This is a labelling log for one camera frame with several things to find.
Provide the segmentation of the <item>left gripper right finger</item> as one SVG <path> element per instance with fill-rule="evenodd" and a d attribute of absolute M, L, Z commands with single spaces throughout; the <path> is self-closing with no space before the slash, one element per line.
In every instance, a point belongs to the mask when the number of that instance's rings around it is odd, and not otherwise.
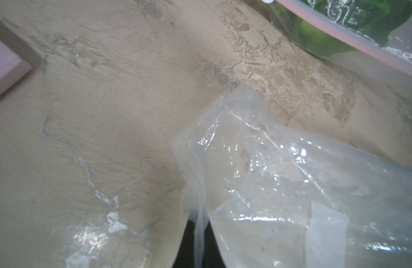
<path fill-rule="evenodd" d="M 226 268 L 210 222 L 204 232 L 203 268 Z"/>

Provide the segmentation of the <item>green lettuce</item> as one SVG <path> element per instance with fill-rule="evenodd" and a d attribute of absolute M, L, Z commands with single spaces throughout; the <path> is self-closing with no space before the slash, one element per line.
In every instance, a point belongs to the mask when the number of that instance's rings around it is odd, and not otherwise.
<path fill-rule="evenodd" d="M 412 16 L 412 1 L 304 1 L 332 22 L 349 29 L 383 48 L 392 31 Z M 294 17 L 292 37 L 309 52 L 328 57 L 354 51 L 342 42 L 298 16 Z"/>

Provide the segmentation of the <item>clear blue-zip bag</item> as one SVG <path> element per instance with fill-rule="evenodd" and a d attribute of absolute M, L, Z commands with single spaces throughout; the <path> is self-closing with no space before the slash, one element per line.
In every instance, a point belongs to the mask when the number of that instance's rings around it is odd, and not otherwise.
<path fill-rule="evenodd" d="M 284 126 L 247 85 L 172 140 L 195 224 L 228 268 L 412 268 L 412 171 Z"/>

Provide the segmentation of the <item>clear pink-zip lettuce bag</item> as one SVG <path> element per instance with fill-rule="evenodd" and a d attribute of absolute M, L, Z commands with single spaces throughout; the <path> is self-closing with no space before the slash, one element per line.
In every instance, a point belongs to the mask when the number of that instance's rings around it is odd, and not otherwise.
<path fill-rule="evenodd" d="M 355 48 L 354 51 L 320 58 L 377 80 L 412 88 L 412 16 L 390 33 L 388 43 L 381 48 L 363 36 L 332 22 L 303 2 L 267 1 L 271 23 L 285 37 L 309 52 L 292 37 L 293 20 L 298 16 Z"/>

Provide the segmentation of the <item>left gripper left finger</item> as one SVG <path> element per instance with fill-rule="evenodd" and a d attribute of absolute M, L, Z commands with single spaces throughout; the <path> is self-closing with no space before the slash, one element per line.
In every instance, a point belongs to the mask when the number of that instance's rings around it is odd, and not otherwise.
<path fill-rule="evenodd" d="M 194 268 L 194 230 L 195 224 L 188 220 L 172 268 Z"/>

